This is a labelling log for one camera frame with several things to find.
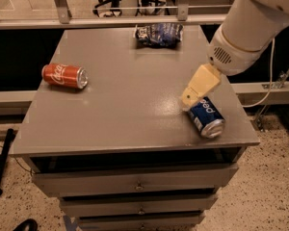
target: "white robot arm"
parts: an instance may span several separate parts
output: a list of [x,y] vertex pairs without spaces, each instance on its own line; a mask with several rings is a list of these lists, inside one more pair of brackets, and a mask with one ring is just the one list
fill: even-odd
[[249,68],[272,39],[289,26],[289,0],[235,0],[208,46],[201,65],[182,94],[187,111],[221,81]]

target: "can lid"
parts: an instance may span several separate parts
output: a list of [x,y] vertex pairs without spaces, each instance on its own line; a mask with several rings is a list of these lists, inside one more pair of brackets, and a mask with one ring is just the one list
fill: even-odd
[[216,119],[205,126],[201,134],[206,138],[215,138],[223,132],[224,119]]
[[77,78],[77,86],[79,89],[84,88],[88,83],[88,74],[84,68],[81,68],[80,72],[78,73]]

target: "table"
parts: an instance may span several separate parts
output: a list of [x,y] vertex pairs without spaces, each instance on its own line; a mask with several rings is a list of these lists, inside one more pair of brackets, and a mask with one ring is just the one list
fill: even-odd
[[41,82],[11,155],[36,173],[83,230],[195,225],[259,144],[226,77],[209,94],[223,134],[202,138],[179,96],[206,62],[207,40],[185,26],[175,49],[139,45],[133,28],[65,31],[52,63],[89,74],[83,90]]

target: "gray table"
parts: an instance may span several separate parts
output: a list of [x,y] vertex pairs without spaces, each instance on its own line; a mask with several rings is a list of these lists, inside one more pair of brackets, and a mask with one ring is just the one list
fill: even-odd
[[[36,184],[49,196],[54,195],[62,200],[63,209],[67,213],[75,213],[75,210],[71,210],[70,202],[67,203],[64,197],[88,194],[114,195],[123,194],[125,191],[129,193],[125,187],[107,190],[107,186],[103,185],[105,179],[99,181],[99,178],[96,178],[101,175],[116,176],[109,178],[114,182],[122,180],[122,178],[117,178],[118,175],[124,177],[129,175],[130,178],[123,177],[124,184],[129,184],[129,180],[133,178],[138,181],[138,187],[136,186],[135,189],[141,189],[142,193],[206,189],[208,186],[213,186],[212,193],[214,193],[217,187],[225,185],[231,178],[237,169],[235,162],[244,149],[249,145],[259,144],[259,139],[225,77],[223,77],[222,84],[209,94],[226,120],[221,136],[213,140],[202,138],[188,116],[181,111],[179,96],[198,66],[206,63],[205,52],[208,42],[198,26],[185,26],[183,42],[178,44],[176,49],[142,47],[133,38],[133,32],[133,28],[65,31],[52,63],[81,65],[88,71],[89,84],[84,90],[74,90],[53,87],[41,82],[11,148],[12,156],[24,158],[37,173]],[[204,149],[214,152],[222,151],[215,156],[217,159],[215,164],[183,166],[181,162],[179,167],[176,161],[171,159],[172,164],[168,162],[167,167],[157,167],[157,161],[154,161],[155,165],[152,167],[149,166],[150,157],[156,155],[167,158],[174,152],[180,154]],[[232,153],[230,158],[232,163],[221,159],[224,152]],[[145,171],[141,171],[135,165],[131,167],[131,162],[127,162],[132,160],[129,156],[134,155],[133,153],[139,153],[137,155],[140,157],[149,155]],[[116,156],[121,160],[119,155],[126,155],[128,160],[124,163],[128,164],[129,169],[127,172],[120,167],[114,173],[114,170],[110,170],[112,160],[106,157],[102,158],[105,160],[105,165],[103,163],[99,165],[104,166],[103,173],[99,170],[97,173],[94,170],[88,171],[88,169],[80,172],[79,168],[77,172],[73,172],[72,167],[67,172],[65,169],[64,173],[58,170],[52,171],[56,168],[52,165],[57,164],[58,158],[68,158],[68,163],[64,163],[65,166],[73,164],[70,160],[71,155],[75,158],[83,155],[88,155],[88,157],[110,155],[112,160]],[[190,156],[186,154],[182,157],[186,160]],[[46,166],[48,169],[43,169],[44,159],[48,160]],[[218,170],[221,173],[224,171],[225,175],[228,171],[230,176],[218,179],[220,177]],[[198,172],[202,178],[199,180],[198,177],[194,185],[188,187],[181,181],[171,184],[171,187],[165,187],[166,183],[163,183],[162,187],[156,187],[155,183],[154,187],[148,187],[145,190],[142,188],[140,179],[144,181],[144,179],[151,179],[152,175],[158,175],[163,181],[165,172],[168,175],[173,173],[175,182],[176,178],[193,178],[195,172]],[[219,181],[219,183],[210,182],[210,175],[214,178],[212,181]],[[87,188],[86,186],[81,190],[74,188],[75,185],[82,184],[88,179],[92,179],[92,183]],[[60,182],[62,186],[71,181],[74,184],[69,185],[72,188],[70,192],[63,190],[60,186],[57,186],[58,188],[55,186],[57,182]],[[100,188],[91,192],[91,188],[96,185]],[[71,203],[75,208],[78,206],[80,209],[83,204]],[[180,212],[187,215],[191,210],[186,209]],[[118,221],[120,215],[123,214],[125,217],[128,215],[128,213],[121,212],[112,214],[116,216],[113,220]],[[145,217],[141,220],[135,218],[133,221],[142,227],[147,219],[150,218]],[[156,219],[158,218],[152,218],[146,226],[163,225],[164,222],[156,222]],[[190,223],[189,219],[186,220],[186,216],[179,219],[172,217],[171,220],[175,220],[177,224]],[[125,218],[123,223],[128,223],[121,227],[134,227],[134,222],[131,224],[126,221]],[[99,218],[95,222],[102,223],[99,226],[100,230],[112,229],[112,225],[109,225],[111,219]],[[80,220],[80,223],[83,228],[87,228],[86,230],[91,230],[92,227],[87,219]]]

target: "floor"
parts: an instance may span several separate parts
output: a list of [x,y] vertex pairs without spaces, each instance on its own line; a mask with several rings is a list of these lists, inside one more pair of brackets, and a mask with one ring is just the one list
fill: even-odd
[[[206,211],[204,221],[190,231],[289,230],[289,130],[276,114],[266,115],[264,125],[265,132],[257,131],[261,143],[246,150],[238,172],[218,191],[219,199]],[[19,124],[1,124],[0,130],[8,127],[16,130]],[[20,159],[18,162],[28,169]],[[58,200],[48,198],[31,183],[30,172],[14,158],[8,160],[1,188],[0,230],[12,231],[33,218],[39,231],[75,231]]]
[[[92,6],[97,0],[67,1],[74,17],[94,16]],[[55,18],[54,8],[52,0],[0,0],[0,18]],[[266,115],[264,124],[266,131],[257,131],[261,143],[247,149],[238,172],[218,191],[219,199],[204,221],[191,231],[289,230],[289,130],[276,114]],[[19,124],[1,124],[0,133],[8,127],[17,129]],[[30,172],[18,163],[28,169],[20,159],[8,159],[1,184],[0,230],[12,231],[23,220],[33,218],[39,231],[75,231],[59,201],[45,196],[31,182]]]

